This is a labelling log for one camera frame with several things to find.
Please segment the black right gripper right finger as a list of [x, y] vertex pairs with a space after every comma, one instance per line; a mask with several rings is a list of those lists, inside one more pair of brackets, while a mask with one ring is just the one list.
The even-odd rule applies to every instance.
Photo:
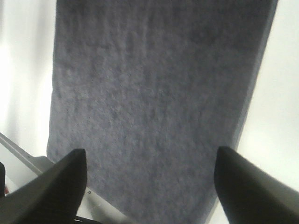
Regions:
[[229, 147], [219, 147], [214, 185], [231, 224], [297, 224], [299, 193]]

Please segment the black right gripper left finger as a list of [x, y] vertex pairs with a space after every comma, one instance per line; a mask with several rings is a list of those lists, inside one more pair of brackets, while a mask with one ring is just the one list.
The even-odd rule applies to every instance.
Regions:
[[73, 224], [86, 184], [86, 153], [75, 149], [36, 179], [1, 198], [0, 222]]

